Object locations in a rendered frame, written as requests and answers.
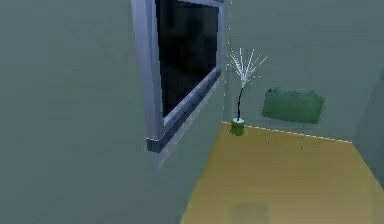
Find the grey framed window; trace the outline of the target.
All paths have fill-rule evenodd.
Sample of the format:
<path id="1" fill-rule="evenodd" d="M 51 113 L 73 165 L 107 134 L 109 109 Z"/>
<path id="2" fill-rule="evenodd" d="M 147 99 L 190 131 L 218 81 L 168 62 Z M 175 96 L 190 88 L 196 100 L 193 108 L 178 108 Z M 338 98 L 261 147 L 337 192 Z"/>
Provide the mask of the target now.
<path id="1" fill-rule="evenodd" d="M 224 0 L 131 0 L 146 145 L 163 151 L 221 76 Z"/>

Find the white plant in green pot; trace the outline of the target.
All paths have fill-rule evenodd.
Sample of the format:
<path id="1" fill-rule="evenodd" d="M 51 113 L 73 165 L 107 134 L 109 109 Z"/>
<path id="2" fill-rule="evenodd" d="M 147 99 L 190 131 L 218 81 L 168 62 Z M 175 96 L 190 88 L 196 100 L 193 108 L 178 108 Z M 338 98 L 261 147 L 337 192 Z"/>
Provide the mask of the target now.
<path id="1" fill-rule="evenodd" d="M 243 48 L 238 51 L 231 50 L 229 54 L 228 65 L 234 69 L 235 74 L 239 77 L 240 90 L 236 101 L 236 113 L 231 119 L 230 133 L 234 136 L 242 136 L 245 131 L 246 121 L 241 116 L 241 102 L 243 92 L 246 86 L 254 79 L 260 78 L 259 68 L 268 59 L 267 56 L 262 57 L 253 48 L 248 56 L 245 55 Z"/>

